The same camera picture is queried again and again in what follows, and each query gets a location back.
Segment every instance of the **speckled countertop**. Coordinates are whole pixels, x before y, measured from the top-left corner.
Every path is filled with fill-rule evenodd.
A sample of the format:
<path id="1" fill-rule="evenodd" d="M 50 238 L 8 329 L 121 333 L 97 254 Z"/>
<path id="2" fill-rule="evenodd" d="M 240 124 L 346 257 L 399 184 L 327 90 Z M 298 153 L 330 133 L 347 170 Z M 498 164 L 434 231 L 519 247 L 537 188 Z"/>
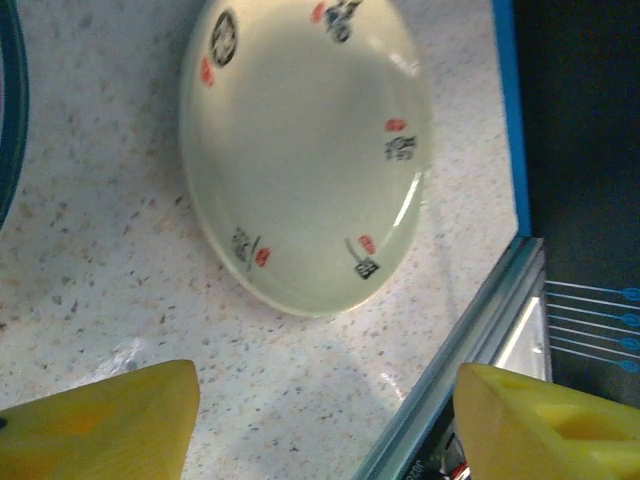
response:
<path id="1" fill-rule="evenodd" d="M 349 478 L 515 232 L 488 0 L 396 1 L 435 96 L 432 202 L 386 288 L 324 319 L 255 300 L 196 224 L 176 113 L 202 0 L 19 3 L 32 105 L 0 236 L 0 408 L 190 358 L 184 478 Z"/>

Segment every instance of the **plate rim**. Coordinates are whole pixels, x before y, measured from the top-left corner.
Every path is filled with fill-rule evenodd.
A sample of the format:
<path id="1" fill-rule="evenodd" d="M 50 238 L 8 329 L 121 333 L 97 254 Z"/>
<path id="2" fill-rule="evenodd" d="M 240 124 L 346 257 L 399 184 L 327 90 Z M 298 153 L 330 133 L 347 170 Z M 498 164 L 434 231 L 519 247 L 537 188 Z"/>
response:
<path id="1" fill-rule="evenodd" d="M 29 75 L 24 37 L 14 0 L 0 0 L 3 112 L 0 136 L 0 229 L 18 187 L 29 120 Z"/>

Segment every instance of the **plate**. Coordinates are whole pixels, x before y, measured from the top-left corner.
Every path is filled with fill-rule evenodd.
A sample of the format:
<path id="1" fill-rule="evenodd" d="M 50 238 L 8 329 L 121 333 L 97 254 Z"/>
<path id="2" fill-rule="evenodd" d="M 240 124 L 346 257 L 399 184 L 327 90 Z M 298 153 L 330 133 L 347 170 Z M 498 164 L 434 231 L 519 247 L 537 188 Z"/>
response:
<path id="1" fill-rule="evenodd" d="M 27 59 L 18 12 L 12 0 L 0 0 L 0 228 L 18 185 L 28 110 Z"/>
<path id="2" fill-rule="evenodd" d="M 429 92 L 386 0 L 208 2 L 180 143 L 204 233 L 271 306 L 325 316 L 394 273 L 431 159 Z"/>

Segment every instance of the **blue edge trim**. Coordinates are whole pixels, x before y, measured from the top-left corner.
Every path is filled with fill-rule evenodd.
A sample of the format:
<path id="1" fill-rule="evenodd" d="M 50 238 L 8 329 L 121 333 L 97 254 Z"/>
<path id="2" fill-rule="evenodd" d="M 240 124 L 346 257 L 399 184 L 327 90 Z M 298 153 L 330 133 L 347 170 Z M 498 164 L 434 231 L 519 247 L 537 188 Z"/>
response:
<path id="1" fill-rule="evenodd" d="M 532 235 L 531 207 L 529 205 L 529 183 L 522 126 L 513 0 L 493 0 L 492 3 L 502 73 L 507 137 L 511 153 L 511 175 L 518 217 L 518 235 L 530 237 Z"/>
<path id="2" fill-rule="evenodd" d="M 0 136 L 0 228 L 18 185 L 29 117 L 29 80 L 24 40 L 14 0 L 0 0 L 0 45 L 4 78 Z"/>

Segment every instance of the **red stamp design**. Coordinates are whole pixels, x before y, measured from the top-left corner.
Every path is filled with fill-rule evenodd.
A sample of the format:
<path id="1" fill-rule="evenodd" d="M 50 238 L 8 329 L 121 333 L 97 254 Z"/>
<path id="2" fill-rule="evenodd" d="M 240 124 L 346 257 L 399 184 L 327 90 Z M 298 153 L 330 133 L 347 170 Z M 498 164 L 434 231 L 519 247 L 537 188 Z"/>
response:
<path id="1" fill-rule="evenodd" d="M 258 250 L 256 253 L 256 265 L 260 268 L 264 267 L 267 264 L 267 260 L 269 260 L 269 255 L 271 255 L 271 249 L 263 247 Z"/>
<path id="2" fill-rule="evenodd" d="M 360 242 L 362 248 L 364 248 L 369 255 L 373 255 L 374 253 L 376 253 L 376 245 L 375 243 L 373 243 L 373 240 L 369 235 L 361 236 L 358 239 L 358 242 Z"/>
<path id="3" fill-rule="evenodd" d="M 319 23 L 322 20 L 322 14 L 324 13 L 324 2 L 320 2 L 316 5 L 316 8 L 311 12 L 311 21 L 313 23 Z"/>
<path id="4" fill-rule="evenodd" d="M 387 120 L 384 128 L 387 132 L 401 132 L 406 126 L 407 122 L 405 120 L 402 120 L 401 118 L 392 118 Z"/>
<path id="5" fill-rule="evenodd" d="M 207 57 L 202 57 L 202 62 L 200 64 L 200 77 L 202 78 L 202 82 L 209 88 L 213 87 L 215 83 L 215 77 L 213 75 L 213 67 L 209 62 Z"/>

